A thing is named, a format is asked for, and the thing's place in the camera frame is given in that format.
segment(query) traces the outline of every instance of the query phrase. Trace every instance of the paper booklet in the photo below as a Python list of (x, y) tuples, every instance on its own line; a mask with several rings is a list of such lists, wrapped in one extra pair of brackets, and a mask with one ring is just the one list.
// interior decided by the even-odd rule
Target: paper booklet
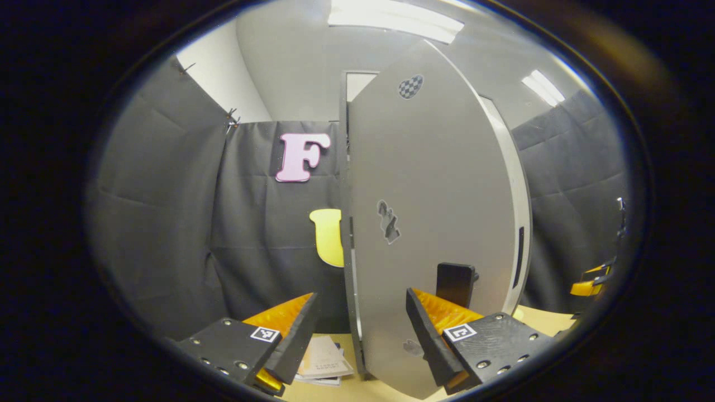
[[(340, 349), (340, 354), (344, 356), (345, 349)], [(300, 374), (296, 373), (295, 378), (293, 378), (293, 380), (299, 381), (301, 383), (316, 384), (319, 386), (339, 387), (341, 378), (342, 377), (303, 378)]]
[(330, 336), (326, 335), (310, 340), (296, 377), (300, 375), (301, 379), (330, 378), (346, 376), (352, 372), (350, 364)]

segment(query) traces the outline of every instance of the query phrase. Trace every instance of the yellow object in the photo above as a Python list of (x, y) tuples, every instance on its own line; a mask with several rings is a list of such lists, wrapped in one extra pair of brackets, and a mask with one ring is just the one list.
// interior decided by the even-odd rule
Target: yellow object
[(601, 291), (601, 286), (593, 286), (592, 280), (587, 280), (586, 282), (577, 282), (571, 286), (571, 294), (574, 296), (593, 296), (598, 295)]
[[(290, 331), (290, 327), (293, 326), (295, 318), (300, 314), (300, 311), (303, 309), (305, 302), (310, 299), (310, 296), (312, 296), (312, 293), (281, 303), (262, 313), (246, 318), (243, 322), (257, 327), (278, 330), (280, 331), (280, 335), (285, 338), (288, 336), (288, 332)], [(265, 368), (261, 368), (260, 371), (258, 371), (256, 380), (277, 392), (280, 391), (283, 386), (283, 382), (271, 376)]]
[(470, 323), (484, 317), (468, 308), (464, 308), (461, 305), (444, 300), (435, 295), (425, 293), (415, 288), (412, 288), (412, 290), (417, 295), (417, 298), (420, 299), (420, 303), (422, 303), (427, 315), (429, 315), (432, 325), (435, 326), (437, 333), (440, 335), (442, 335), (442, 331), (446, 328)]
[(451, 380), (449, 380), (449, 382), (447, 383), (447, 388), (454, 388), (467, 378), (469, 378), (469, 373), (467, 373), (467, 370), (462, 370), (456, 376), (452, 377)]
[(315, 222), (315, 247), (320, 259), (333, 267), (345, 267), (340, 242), (340, 210), (315, 210), (309, 215)]
[[(597, 271), (597, 270), (602, 270), (604, 267), (606, 268), (606, 274), (605, 274), (605, 275), (608, 275), (608, 273), (611, 271), (611, 266), (610, 266), (610, 265), (599, 265), (598, 267), (593, 268), (593, 269), (590, 269), (590, 270), (587, 270), (587, 271), (584, 272), (584, 273), (592, 273), (592, 272), (595, 272), (595, 271)], [(593, 295), (598, 295), (598, 292), (601, 291), (601, 287), (602, 287), (603, 285), (598, 284), (598, 285), (596, 285), (596, 286), (593, 286), (594, 280), (584, 280), (584, 281), (581, 281), (581, 282), (574, 283), (574, 284), (571, 286), (571, 294), (574, 295), (574, 296), (593, 296)]]
[(276, 377), (271, 376), (265, 368), (261, 368), (258, 374), (256, 374), (256, 380), (258, 380), (258, 382), (264, 387), (270, 388), (276, 392), (280, 391), (281, 387), (283, 387), (283, 383), (280, 380), (277, 380)]

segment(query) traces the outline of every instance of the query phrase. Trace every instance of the wooden table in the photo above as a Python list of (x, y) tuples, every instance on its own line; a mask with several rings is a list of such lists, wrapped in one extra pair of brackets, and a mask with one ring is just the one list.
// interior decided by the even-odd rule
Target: wooden table
[[(575, 321), (571, 317), (571, 314), (549, 313), (522, 305), (518, 306), (514, 313), (514, 318), (549, 336), (554, 336), (558, 331), (570, 328)], [(349, 333), (314, 334), (313, 336), (321, 335), (329, 335), (333, 342), (339, 343), (345, 349), (345, 358), (348, 363), (353, 368), (356, 367), (352, 336)], [(355, 374), (343, 376), (339, 387), (293, 381), (292, 385), (286, 385), (285, 392), (281, 397), (285, 401), (292, 402), (434, 402), (444, 398), (447, 398), (444, 388), (440, 388), (433, 395), (420, 400), (396, 391), (377, 379), (361, 381), (360, 377)]]

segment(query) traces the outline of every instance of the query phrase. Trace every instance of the ceiling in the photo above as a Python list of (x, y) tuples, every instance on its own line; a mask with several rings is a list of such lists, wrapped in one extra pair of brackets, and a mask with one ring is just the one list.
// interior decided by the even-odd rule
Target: ceiling
[[(490, 97), (509, 127), (550, 109), (521, 83), (538, 69), (568, 98), (581, 88), (564, 64), (509, 21), (448, 2), (410, 3), (465, 24), (452, 44), (433, 42), (477, 92)], [(330, 0), (277, 0), (235, 22), (245, 66), (273, 120), (337, 120), (340, 73), (381, 71), (421, 37), (327, 25)]]

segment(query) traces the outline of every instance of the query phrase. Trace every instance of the sticker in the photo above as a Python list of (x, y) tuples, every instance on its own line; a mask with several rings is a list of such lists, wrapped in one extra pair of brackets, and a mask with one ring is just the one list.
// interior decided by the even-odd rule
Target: sticker
[(400, 229), (397, 227), (398, 216), (384, 200), (378, 202), (378, 215), (381, 218), (380, 229), (383, 231), (388, 245), (391, 245), (400, 237)]
[(447, 328), (444, 331), (449, 339), (453, 342), (458, 340), (469, 338), (470, 336), (477, 335), (477, 331), (467, 324), (457, 325), (456, 327)]
[(330, 148), (327, 134), (283, 134), (280, 139), (285, 143), (283, 166), (275, 175), (279, 182), (307, 182), (310, 172), (303, 167), (303, 161), (315, 168), (320, 161), (320, 148)]
[(420, 88), (422, 88), (423, 81), (424, 77), (419, 74), (413, 76), (410, 79), (402, 81), (398, 86), (398, 94), (400, 94), (403, 99), (412, 99), (412, 97), (417, 94)]
[(253, 331), (251, 338), (270, 343), (270, 342), (273, 342), (273, 340), (275, 339), (275, 337), (278, 336), (279, 333), (280, 333), (280, 331), (277, 331), (277, 330), (258, 327), (258, 328), (256, 328), (255, 331)]

